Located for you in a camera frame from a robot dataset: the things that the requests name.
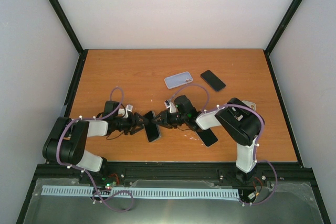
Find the teal phone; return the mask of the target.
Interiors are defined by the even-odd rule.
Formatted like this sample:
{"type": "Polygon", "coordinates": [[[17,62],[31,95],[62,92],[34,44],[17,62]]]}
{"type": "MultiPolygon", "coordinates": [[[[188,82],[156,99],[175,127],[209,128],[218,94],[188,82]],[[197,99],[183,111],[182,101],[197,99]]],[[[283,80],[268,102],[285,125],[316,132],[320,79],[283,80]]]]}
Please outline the teal phone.
{"type": "Polygon", "coordinates": [[[144,117],[148,120],[148,124],[144,127],[148,142],[153,143],[161,137],[158,126],[152,122],[155,118],[155,113],[153,111],[149,111],[144,115],[144,117]]]}

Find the white-edged black phone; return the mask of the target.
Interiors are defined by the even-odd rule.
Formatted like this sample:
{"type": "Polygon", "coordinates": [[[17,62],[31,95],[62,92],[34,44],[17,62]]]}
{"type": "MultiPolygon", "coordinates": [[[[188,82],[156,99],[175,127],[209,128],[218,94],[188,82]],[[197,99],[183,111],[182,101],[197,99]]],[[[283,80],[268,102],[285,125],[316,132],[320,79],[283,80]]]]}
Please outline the white-edged black phone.
{"type": "Polygon", "coordinates": [[[218,138],[211,129],[196,132],[206,147],[210,147],[218,142],[218,138]]]}

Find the beige phone case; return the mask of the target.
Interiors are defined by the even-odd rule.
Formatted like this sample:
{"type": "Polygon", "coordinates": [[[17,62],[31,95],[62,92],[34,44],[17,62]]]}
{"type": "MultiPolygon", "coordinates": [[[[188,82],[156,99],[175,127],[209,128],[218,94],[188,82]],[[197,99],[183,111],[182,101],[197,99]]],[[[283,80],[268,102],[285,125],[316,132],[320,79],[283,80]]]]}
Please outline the beige phone case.
{"type": "Polygon", "coordinates": [[[250,109],[256,111],[256,104],[253,102],[242,100],[242,103],[248,106],[250,109]]]}

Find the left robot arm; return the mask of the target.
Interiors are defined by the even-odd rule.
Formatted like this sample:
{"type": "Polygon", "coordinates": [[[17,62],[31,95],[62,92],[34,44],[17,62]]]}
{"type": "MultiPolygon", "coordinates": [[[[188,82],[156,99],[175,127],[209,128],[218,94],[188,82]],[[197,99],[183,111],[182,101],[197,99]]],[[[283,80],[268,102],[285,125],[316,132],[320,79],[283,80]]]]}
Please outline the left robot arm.
{"type": "Polygon", "coordinates": [[[107,160],[86,150],[87,138],[109,136],[114,131],[133,135],[149,125],[150,120],[136,112],[132,106],[124,107],[116,101],[107,101],[104,111],[92,118],[73,120],[59,117],[43,147],[43,157],[68,168],[91,171],[97,183],[108,180],[109,170],[104,167],[107,160]]]}

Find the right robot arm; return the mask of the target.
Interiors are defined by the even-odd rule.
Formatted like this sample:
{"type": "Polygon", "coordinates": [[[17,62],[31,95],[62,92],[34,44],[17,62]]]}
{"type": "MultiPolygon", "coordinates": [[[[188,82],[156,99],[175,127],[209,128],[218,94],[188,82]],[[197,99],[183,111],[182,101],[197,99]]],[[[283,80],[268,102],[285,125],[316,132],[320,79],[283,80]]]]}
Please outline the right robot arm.
{"type": "Polygon", "coordinates": [[[185,124],[211,146],[217,142],[212,128],[222,126],[237,143],[236,178],[241,182],[250,180],[256,172],[256,150],[265,121],[246,102],[230,99],[224,105],[211,110],[197,110],[191,101],[181,95],[174,101],[165,101],[166,109],[152,119],[152,123],[167,129],[176,129],[185,124]]]}

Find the lavender phone case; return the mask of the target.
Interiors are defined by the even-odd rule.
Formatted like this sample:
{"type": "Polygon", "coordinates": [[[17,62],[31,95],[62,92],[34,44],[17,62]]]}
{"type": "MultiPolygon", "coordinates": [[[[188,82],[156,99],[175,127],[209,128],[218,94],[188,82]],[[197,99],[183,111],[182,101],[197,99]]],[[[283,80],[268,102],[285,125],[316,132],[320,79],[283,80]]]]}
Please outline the lavender phone case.
{"type": "Polygon", "coordinates": [[[183,86],[185,84],[191,83],[192,81],[193,78],[188,71],[164,78],[164,83],[168,89],[183,86]]]}

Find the dark purple phone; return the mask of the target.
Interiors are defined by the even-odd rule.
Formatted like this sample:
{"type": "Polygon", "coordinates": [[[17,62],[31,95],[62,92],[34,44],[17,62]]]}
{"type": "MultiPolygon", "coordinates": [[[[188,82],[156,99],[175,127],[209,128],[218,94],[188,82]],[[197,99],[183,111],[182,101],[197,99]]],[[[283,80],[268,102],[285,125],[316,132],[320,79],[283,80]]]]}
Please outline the dark purple phone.
{"type": "Polygon", "coordinates": [[[226,84],[210,70],[202,72],[200,76],[216,92],[226,87],[226,84]]]}

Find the black aluminium frame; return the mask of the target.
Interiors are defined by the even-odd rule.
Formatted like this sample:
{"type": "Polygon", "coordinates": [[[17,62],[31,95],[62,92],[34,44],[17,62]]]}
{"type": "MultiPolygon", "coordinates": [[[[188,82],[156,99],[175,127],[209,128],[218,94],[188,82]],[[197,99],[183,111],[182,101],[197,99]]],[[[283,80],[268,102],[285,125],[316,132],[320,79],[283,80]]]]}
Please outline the black aluminium frame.
{"type": "MultiPolygon", "coordinates": [[[[304,164],[303,164],[303,161],[302,161],[299,149],[298,149],[298,145],[297,145],[297,142],[296,142],[296,139],[295,139],[295,136],[294,136],[294,132],[293,132],[290,120],[289,120],[289,116],[288,116],[287,110],[285,108],[285,103],[284,103],[283,97],[281,95],[281,91],[280,91],[280,88],[279,88],[279,85],[278,85],[278,81],[276,79],[274,68],[273,68],[271,60],[270,60],[270,55],[271,55],[272,51],[274,50],[276,44],[280,40],[281,36],[283,35],[284,31],[286,30],[287,26],[289,25],[290,21],[294,17],[294,15],[295,15],[295,13],[296,13],[297,9],[299,8],[302,1],[303,0],[292,0],[291,4],[289,5],[289,7],[286,11],[286,13],[283,16],[281,22],[279,23],[275,33],[273,34],[270,42],[268,43],[266,49],[263,50],[264,56],[265,56],[265,61],[267,63],[268,69],[269,69],[268,71],[269,71],[269,74],[272,78],[273,85],[275,87],[275,91],[276,91],[276,94],[277,94],[277,97],[278,97],[278,100],[279,100],[279,103],[280,103],[280,107],[281,107],[281,110],[282,110],[282,113],[283,113],[283,116],[284,116],[284,119],[285,119],[285,123],[286,123],[287,129],[288,129],[289,135],[290,135],[290,139],[292,141],[292,145],[293,145],[293,148],[294,148],[294,151],[295,151],[295,155],[296,155],[296,158],[298,160],[297,162],[289,162],[289,163],[288,162],[287,163],[286,162],[284,162],[284,163],[280,162],[280,163],[275,163],[275,164],[280,165],[281,167],[284,167],[285,172],[289,172],[290,175],[299,175],[299,172],[309,172],[312,175],[313,171],[312,171],[312,168],[304,168],[304,164]]],[[[62,23],[66,33],[68,34],[71,42],[73,43],[73,45],[75,46],[75,49],[77,50],[77,52],[79,54],[79,58],[78,58],[78,61],[77,61],[77,64],[76,64],[74,74],[72,76],[72,80],[71,80],[71,83],[70,83],[70,86],[69,86],[69,89],[68,89],[68,92],[67,92],[67,96],[66,96],[66,99],[65,99],[65,104],[64,104],[65,108],[66,108],[65,115],[69,115],[70,111],[72,109],[72,105],[74,103],[75,95],[76,95],[76,92],[77,92],[77,89],[78,89],[78,85],[79,85],[79,82],[80,82],[80,78],[81,78],[81,75],[82,75],[82,71],[83,71],[83,68],[84,68],[85,61],[86,61],[87,54],[88,54],[89,50],[88,49],[85,49],[85,50],[83,49],[83,47],[80,44],[80,42],[79,42],[79,40],[78,40],[78,38],[77,38],[69,20],[68,20],[64,10],[61,7],[61,4],[60,4],[59,0],[49,0],[49,2],[51,3],[56,15],[58,16],[58,18],[59,18],[60,22],[62,23]]],[[[20,211],[20,214],[18,216],[18,219],[17,219],[16,223],[24,223],[24,220],[25,220],[27,212],[28,212],[28,205],[30,204],[30,202],[32,200],[33,189],[36,186],[36,181],[37,181],[37,178],[38,178],[37,177],[37,175],[38,175],[37,172],[40,172],[40,170],[42,171],[42,169],[44,169],[44,168],[46,169],[47,167],[48,167],[47,164],[37,165],[36,171],[34,173],[32,181],[30,183],[29,190],[27,192],[25,201],[23,203],[23,206],[21,208],[21,211],[20,211]]],[[[66,169],[65,168],[60,168],[59,165],[52,165],[51,168],[53,170],[51,170],[51,172],[49,172],[49,174],[54,175],[55,178],[58,175],[59,176],[60,175],[62,175],[62,176],[63,175],[64,176],[66,176],[66,175],[68,175],[68,176],[78,175],[79,176],[78,172],[66,172],[66,169]]],[[[316,188],[313,187],[313,192],[314,192],[314,196],[317,197],[318,208],[319,208],[319,211],[321,212],[322,220],[324,221],[324,223],[329,223],[330,219],[329,219],[329,216],[327,214],[327,210],[325,208],[324,202],[322,200],[320,190],[319,190],[317,185],[315,187],[316,188]]]]}

